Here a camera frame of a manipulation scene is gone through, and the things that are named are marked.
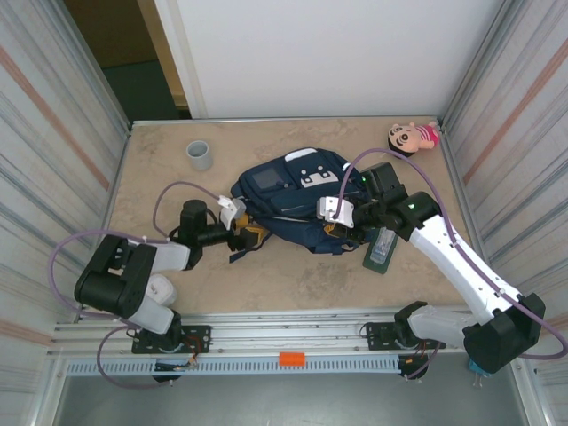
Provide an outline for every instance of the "purple cable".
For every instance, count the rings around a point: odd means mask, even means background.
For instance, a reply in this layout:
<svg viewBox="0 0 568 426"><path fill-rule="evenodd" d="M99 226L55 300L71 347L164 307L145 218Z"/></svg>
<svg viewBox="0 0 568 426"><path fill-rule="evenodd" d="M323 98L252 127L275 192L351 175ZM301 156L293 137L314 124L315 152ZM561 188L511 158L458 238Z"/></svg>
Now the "purple cable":
<svg viewBox="0 0 568 426"><path fill-rule="evenodd" d="M57 286L55 285L55 272L53 271L55 265L55 258L57 254L66 246L69 242L78 240L82 237L88 237L92 235L114 235L116 237L127 238L129 240L133 240L136 242L148 242L151 244L159 244L164 243L167 241L164 240L150 240L150 239L143 239L139 237L135 237L133 235L128 235L127 233L119 233L117 231L108 231L107 229L94 229L90 231L83 231L80 233L74 233L73 235L69 235L64 240L60 241L55 248L51 251L50 258L47 261L47 280L50 283L51 291L53 295L67 308L71 311L78 313L79 315L85 315L93 318L105 318L105 319L116 319L115 315L110 313L99 313L99 312L87 312L82 310L81 308L76 307L75 305L71 304L58 290Z"/></svg>
<svg viewBox="0 0 568 426"><path fill-rule="evenodd" d="M127 330L129 328L130 328L129 326L115 328L114 330L111 330L110 333L108 333L105 337L103 337L103 340L100 341L99 348L97 349L97 369L99 370L100 375L102 375L105 380L112 383L114 386L118 386L119 388L123 388L123 389L146 390L146 389L160 388L163 385L168 384L168 382L151 383L151 384L120 383L120 382L116 381L115 379L113 379L110 375L105 373L105 370L103 369L102 362L100 361L100 354L103 351L103 346L105 345L105 343L107 342L107 340L110 338L111 335L113 335L114 333L118 333L119 331Z"/></svg>
<svg viewBox="0 0 568 426"><path fill-rule="evenodd" d="M428 186L430 187L430 190L434 194L434 198L436 198L436 201L438 202L438 205L440 206L440 211L442 212L442 218L444 219L444 223L446 224L447 234L449 235L450 240L452 241L452 243L456 247L458 253L460 253L463 260L465 260L467 262L467 264L489 285L489 287L491 287L497 293L500 293L501 289L499 288L499 286L496 285L495 283L493 283L493 281L487 275L485 275L483 273L483 271L481 271L479 269L479 267L476 265L476 263L473 260L471 260L471 258L467 255L467 253L463 250L463 248L460 247L459 244L456 244L457 240L455 239L455 235L454 235L453 227L452 227L452 222L450 222L450 217L447 214L446 206L444 205L444 202L442 201L442 197L441 197L440 193L438 192L438 190L436 189L436 187L434 186L434 184L432 183L430 178L426 175L426 173L420 167L418 167L418 165L416 163L410 161L403 154L399 154L395 151L392 151L390 149L385 149L385 148L371 148L371 149L367 149L366 151L359 154L357 156L357 158L355 158L355 160L353 160L353 162L350 164L350 166L345 171L345 176L343 177L343 182L341 183L341 188L340 188L340 191L339 191L339 202L337 203L337 212L335 213L334 218L337 219L339 217L339 213L341 212L341 206L342 206L342 203L343 203L343 195L345 193L345 187L347 186L347 182L349 180L349 175L351 174L352 170L355 168L355 164L357 164L363 157L365 157L366 155L371 154L371 153L386 153L386 154L394 155L395 157L399 158L400 160L403 160L404 162L407 162L408 164L410 164L412 166L412 168L414 170L416 170L420 176L422 176L422 178L424 179L426 184L428 184ZM515 306L524 315L529 317L531 320L538 323L541 327L546 328L547 331L551 335L553 335L556 339L558 339L560 344L562 344L562 350L560 352L553 353L553 354L550 354L550 355L526 355L526 354L522 354L522 355L520 355L521 358L540 359L540 360L559 359L559 358L562 358L563 356L565 356L568 353L568 342L566 342L566 339L560 333L560 331L558 331L557 329L552 327L544 319L539 318L537 315L535 315L534 313L532 313L531 311L526 309L523 305L521 305L519 302L517 302L515 299L513 299L509 295L503 294L501 296L507 302L509 302L510 304ZM414 373L409 375L407 378L410 379L410 378L414 377L415 375L419 374L424 368L426 368L429 365L429 363L434 359L436 353L438 353L438 348L436 350L434 350L434 352L432 352L432 355L430 356L428 361L426 361L421 368L416 370Z"/></svg>
<svg viewBox="0 0 568 426"><path fill-rule="evenodd" d="M171 187L176 186L176 185L187 185L187 186L192 186L193 188L197 188L200 191L203 191L204 193L206 193L209 197L218 200L219 196L213 194L211 191L205 189L203 186L197 185L197 184L193 184L191 182L185 182L183 180L178 180L177 182L172 182L171 184L169 184L168 186L166 186L165 188L162 189L162 191L160 192L160 195L158 195L158 199L156 200L156 204L154 206L154 213L152 214L152 226L154 227L154 229L160 233L160 235L164 238L168 238L168 234L166 234L161 228L160 226L158 226L158 223L156 222L156 215L158 214L158 207L160 207L160 203L162 202L162 198L165 195L166 192L168 192L170 190Z"/></svg>

